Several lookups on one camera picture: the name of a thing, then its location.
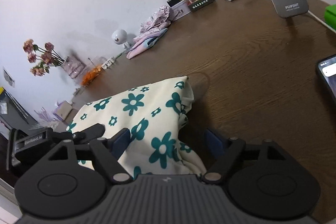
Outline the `cream teal floral garment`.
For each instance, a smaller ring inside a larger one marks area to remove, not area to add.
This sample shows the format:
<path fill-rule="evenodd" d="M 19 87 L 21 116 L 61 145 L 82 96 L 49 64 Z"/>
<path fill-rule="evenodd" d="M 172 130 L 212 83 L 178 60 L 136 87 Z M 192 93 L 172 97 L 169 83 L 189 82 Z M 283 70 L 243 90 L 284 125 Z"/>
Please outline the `cream teal floral garment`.
<path fill-rule="evenodd" d="M 196 174 L 206 171 L 201 158 L 178 138 L 194 101 L 186 76 L 138 86 L 86 103 L 68 125 L 71 133 L 96 123 L 109 139 L 130 130 L 130 144 L 118 162 L 133 178 L 139 174 Z"/>

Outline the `purple tissue box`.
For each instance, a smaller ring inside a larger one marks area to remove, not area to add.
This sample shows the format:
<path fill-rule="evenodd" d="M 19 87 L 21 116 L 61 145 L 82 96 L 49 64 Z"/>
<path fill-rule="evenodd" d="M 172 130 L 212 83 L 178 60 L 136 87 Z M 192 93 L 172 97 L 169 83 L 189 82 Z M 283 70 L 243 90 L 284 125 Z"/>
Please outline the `purple tissue box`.
<path fill-rule="evenodd" d="M 52 112 L 56 119 L 65 121 L 72 110 L 72 105 L 67 101 L 56 102 L 56 108 Z"/>

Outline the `clear box of oranges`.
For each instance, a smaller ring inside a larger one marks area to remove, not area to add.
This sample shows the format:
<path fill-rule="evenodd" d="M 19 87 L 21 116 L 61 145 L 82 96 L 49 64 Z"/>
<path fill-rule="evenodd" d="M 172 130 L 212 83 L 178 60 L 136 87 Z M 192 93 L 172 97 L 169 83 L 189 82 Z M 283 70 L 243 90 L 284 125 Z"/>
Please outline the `clear box of oranges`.
<path fill-rule="evenodd" d="M 105 57 L 94 57 L 89 58 L 88 62 L 83 70 L 83 75 L 81 77 L 81 86 L 88 86 L 103 70 L 102 65 L 106 62 Z"/>

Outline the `white small power strip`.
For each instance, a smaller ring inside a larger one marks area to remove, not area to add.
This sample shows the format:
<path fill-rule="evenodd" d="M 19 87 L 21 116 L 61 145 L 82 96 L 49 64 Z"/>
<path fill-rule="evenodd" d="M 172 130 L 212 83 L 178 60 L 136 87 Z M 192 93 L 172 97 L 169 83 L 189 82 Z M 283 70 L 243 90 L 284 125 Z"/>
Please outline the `white small power strip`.
<path fill-rule="evenodd" d="M 107 70 L 109 67 L 111 67 L 115 63 L 116 59 L 114 57 L 109 58 L 106 60 L 102 65 L 102 69 Z"/>

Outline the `pink knitted vase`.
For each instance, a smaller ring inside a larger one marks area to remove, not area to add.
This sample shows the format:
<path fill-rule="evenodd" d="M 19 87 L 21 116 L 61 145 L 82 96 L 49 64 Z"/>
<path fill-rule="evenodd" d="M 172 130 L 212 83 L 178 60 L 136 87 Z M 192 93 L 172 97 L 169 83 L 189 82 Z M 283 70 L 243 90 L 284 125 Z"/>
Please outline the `pink knitted vase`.
<path fill-rule="evenodd" d="M 85 68 L 85 64 L 76 56 L 69 55 L 62 63 L 61 68 L 67 73 L 71 79 L 77 78 Z"/>

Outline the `pink flower bouquet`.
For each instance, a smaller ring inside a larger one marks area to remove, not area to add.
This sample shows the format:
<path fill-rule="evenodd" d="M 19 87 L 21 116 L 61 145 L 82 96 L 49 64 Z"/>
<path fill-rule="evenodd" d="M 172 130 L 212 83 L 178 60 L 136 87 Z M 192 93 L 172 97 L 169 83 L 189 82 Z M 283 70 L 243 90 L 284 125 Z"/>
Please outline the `pink flower bouquet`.
<path fill-rule="evenodd" d="M 29 63 L 34 64 L 30 69 L 34 76 L 42 77 L 49 74 L 52 67 L 60 67 L 65 62 L 55 51 L 55 46 L 51 42 L 47 42 L 44 47 L 40 47 L 33 39 L 28 39 L 23 44 L 23 50 L 27 53 Z"/>

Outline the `white round robot toy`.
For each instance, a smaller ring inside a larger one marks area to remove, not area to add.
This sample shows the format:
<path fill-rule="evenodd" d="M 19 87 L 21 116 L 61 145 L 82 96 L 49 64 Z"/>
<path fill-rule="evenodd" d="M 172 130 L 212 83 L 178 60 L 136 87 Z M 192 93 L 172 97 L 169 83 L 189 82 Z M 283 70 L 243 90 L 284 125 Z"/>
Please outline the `white round robot toy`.
<path fill-rule="evenodd" d="M 111 38 L 115 44 L 123 47 L 124 53 L 128 53 L 134 45 L 133 39 L 130 39 L 127 32 L 123 29 L 115 30 Z"/>

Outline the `pink blue folded garment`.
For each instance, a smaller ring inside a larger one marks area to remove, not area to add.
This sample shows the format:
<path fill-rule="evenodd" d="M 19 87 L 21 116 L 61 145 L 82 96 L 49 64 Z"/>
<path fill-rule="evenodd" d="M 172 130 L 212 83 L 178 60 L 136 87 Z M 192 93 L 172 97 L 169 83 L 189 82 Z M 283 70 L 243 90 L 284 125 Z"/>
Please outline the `pink blue folded garment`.
<path fill-rule="evenodd" d="M 141 38 L 136 42 L 126 54 L 127 59 L 132 59 L 135 56 L 149 50 L 155 43 L 168 31 L 168 28 L 164 28 L 158 32 L 154 32 L 146 35 L 144 38 Z"/>

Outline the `pink floral folded garment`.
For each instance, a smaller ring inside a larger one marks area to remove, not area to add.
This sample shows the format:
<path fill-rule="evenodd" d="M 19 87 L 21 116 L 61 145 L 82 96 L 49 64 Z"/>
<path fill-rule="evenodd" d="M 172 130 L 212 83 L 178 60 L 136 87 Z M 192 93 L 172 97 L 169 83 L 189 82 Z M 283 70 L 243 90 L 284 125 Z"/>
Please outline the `pink floral folded garment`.
<path fill-rule="evenodd" d="M 151 34 L 171 25 L 173 11 L 169 6 L 161 6 L 145 22 L 141 23 L 139 33 Z"/>

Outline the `black smartphone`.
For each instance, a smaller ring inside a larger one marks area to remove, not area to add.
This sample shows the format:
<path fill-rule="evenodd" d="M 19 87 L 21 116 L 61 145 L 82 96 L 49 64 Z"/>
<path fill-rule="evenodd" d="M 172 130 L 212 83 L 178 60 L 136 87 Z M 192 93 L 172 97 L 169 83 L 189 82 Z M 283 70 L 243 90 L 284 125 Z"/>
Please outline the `black smartphone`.
<path fill-rule="evenodd" d="M 323 82 L 331 98 L 335 102 L 336 96 L 336 57 L 331 55 L 317 61 L 315 71 L 319 79 Z"/>

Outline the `black charger block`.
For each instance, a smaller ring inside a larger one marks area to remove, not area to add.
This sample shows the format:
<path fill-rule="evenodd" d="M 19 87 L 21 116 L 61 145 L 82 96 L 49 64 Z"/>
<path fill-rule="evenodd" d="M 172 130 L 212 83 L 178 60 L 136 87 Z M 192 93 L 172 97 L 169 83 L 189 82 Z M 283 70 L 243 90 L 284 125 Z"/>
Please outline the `black charger block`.
<path fill-rule="evenodd" d="M 175 5 L 177 5 L 179 2 L 181 2 L 182 0 L 167 0 L 167 4 L 170 6 L 170 7 L 173 7 Z"/>

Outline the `white tin box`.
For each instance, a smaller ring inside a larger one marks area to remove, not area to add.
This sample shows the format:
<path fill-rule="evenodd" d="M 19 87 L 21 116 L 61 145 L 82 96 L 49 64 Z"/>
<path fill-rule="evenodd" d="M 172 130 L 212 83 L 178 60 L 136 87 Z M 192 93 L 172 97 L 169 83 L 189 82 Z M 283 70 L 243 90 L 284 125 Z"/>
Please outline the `white tin box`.
<path fill-rule="evenodd" d="M 191 10 L 188 7 L 189 1 L 182 0 L 173 7 L 170 8 L 170 17 L 169 19 L 174 22 L 178 19 L 181 19 L 183 16 L 189 14 Z"/>

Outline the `green plastic object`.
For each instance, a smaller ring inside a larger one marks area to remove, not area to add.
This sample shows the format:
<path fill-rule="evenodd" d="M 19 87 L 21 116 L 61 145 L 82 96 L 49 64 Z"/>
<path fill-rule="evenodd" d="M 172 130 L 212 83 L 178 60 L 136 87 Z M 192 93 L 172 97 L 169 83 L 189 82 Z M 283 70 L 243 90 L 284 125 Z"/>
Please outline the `green plastic object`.
<path fill-rule="evenodd" d="M 328 26 L 336 30 L 336 4 L 325 8 L 324 20 Z"/>

